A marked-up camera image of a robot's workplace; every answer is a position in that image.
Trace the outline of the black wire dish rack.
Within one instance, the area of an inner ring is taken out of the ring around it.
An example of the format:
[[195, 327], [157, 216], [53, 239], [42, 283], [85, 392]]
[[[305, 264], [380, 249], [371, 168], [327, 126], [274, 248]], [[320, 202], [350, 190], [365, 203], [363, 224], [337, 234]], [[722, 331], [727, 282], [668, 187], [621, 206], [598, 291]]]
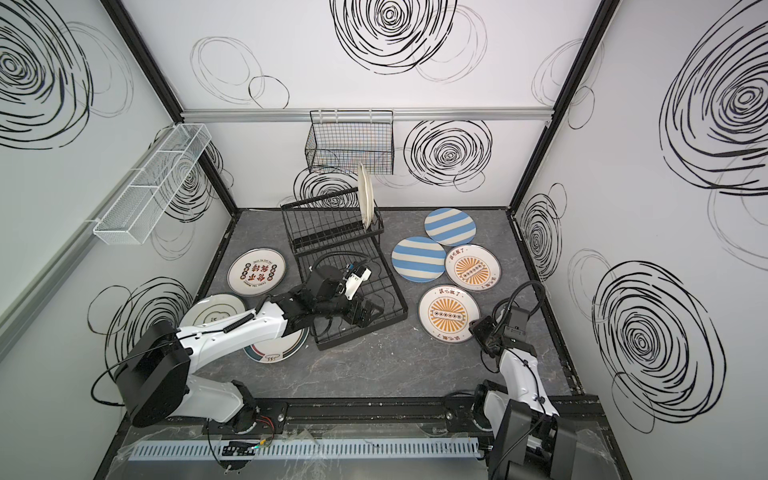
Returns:
[[356, 187], [294, 200], [280, 206], [290, 250], [301, 280], [333, 300], [341, 313], [320, 313], [310, 328], [320, 350], [395, 325], [408, 307], [380, 245], [378, 211], [366, 223]]

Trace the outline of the cream floral plate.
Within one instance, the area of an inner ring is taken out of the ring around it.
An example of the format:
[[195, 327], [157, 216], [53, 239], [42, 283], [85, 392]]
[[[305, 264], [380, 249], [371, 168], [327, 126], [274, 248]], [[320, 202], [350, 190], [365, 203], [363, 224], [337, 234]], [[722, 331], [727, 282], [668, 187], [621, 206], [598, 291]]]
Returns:
[[358, 202], [363, 228], [368, 230], [373, 223], [375, 201], [370, 174], [362, 163], [358, 164]]

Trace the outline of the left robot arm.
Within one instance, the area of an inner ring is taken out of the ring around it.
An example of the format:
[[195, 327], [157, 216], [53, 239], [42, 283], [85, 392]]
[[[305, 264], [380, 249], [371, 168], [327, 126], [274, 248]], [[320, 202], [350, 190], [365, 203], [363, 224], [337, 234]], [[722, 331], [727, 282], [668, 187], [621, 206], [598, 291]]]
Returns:
[[258, 401], [240, 381], [197, 376], [213, 361], [258, 343], [309, 331], [319, 318], [367, 326], [383, 309], [359, 289], [371, 275], [366, 261], [340, 269], [316, 265], [301, 285], [258, 306], [213, 323], [175, 327], [152, 325], [104, 374], [121, 396], [132, 426], [144, 428], [169, 417], [205, 419], [238, 434], [264, 422]]

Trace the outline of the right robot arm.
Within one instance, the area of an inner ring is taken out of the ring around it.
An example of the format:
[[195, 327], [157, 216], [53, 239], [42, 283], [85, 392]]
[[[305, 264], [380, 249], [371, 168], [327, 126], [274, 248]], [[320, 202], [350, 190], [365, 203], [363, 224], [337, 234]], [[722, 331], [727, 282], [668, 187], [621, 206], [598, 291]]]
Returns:
[[481, 351], [497, 363], [502, 386], [476, 390], [478, 425], [494, 435], [490, 479], [571, 479], [577, 450], [572, 421], [546, 394], [535, 348], [527, 342], [532, 313], [507, 301], [488, 317], [470, 323]]

